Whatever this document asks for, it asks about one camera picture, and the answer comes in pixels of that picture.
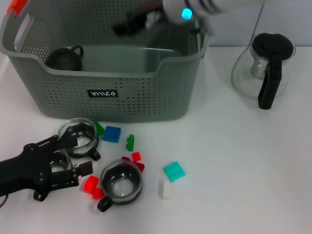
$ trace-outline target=cyan block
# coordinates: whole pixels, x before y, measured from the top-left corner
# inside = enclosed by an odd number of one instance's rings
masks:
[[[164,168],[164,172],[166,173],[170,182],[175,182],[185,176],[185,172],[178,162],[174,162],[173,164],[166,166]]]
[[[121,136],[121,128],[107,126],[103,140],[118,143]]]

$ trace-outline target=white wall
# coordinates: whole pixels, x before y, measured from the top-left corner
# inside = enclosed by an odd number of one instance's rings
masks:
[[[12,0],[0,0],[0,20]],[[247,45],[260,10],[244,7],[212,17],[214,28],[212,45]],[[296,45],[312,46],[312,0],[274,0],[267,3],[259,24],[260,32],[279,32]]]

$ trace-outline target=glass teapot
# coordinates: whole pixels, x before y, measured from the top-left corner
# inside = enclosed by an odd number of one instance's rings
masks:
[[[236,61],[232,83],[240,94],[257,99],[259,108],[268,110],[289,82],[294,55],[295,46],[285,36],[259,34]]]

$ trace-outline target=white block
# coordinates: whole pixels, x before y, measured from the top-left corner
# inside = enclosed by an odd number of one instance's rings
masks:
[[[175,194],[174,188],[168,180],[159,182],[158,194],[163,200],[168,200]]]

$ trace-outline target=red clip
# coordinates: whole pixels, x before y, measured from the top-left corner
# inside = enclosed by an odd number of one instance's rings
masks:
[[[24,9],[27,2],[28,0],[13,0],[7,10],[7,14],[9,15],[11,10],[13,9],[15,10],[14,17],[17,17],[21,13],[21,11]]]

